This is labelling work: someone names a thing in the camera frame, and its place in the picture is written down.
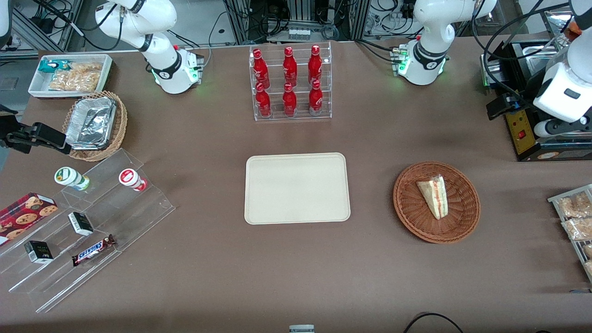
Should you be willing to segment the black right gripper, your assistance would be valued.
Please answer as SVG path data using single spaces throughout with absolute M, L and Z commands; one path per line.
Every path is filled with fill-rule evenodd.
M 36 122 L 32 126 L 17 121 L 19 112 L 0 104 L 0 145 L 21 153 L 30 153 L 31 147 L 42 146 L 70 154 L 71 145 L 61 131 Z

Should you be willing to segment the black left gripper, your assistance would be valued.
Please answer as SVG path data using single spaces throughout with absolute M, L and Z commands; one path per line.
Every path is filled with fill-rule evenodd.
M 540 69 L 535 74 L 531 74 L 528 79 L 521 69 L 507 69 L 506 84 L 522 95 L 526 101 L 533 104 L 534 98 L 542 86 L 544 76 L 545 69 Z M 489 120 L 494 120 L 503 114 L 515 114 L 523 108 L 520 99 L 517 99 L 514 95 L 499 95 L 487 104 L 487 117 Z M 550 115 L 547 115 L 539 108 L 527 107 L 526 113 L 533 122 L 550 120 Z

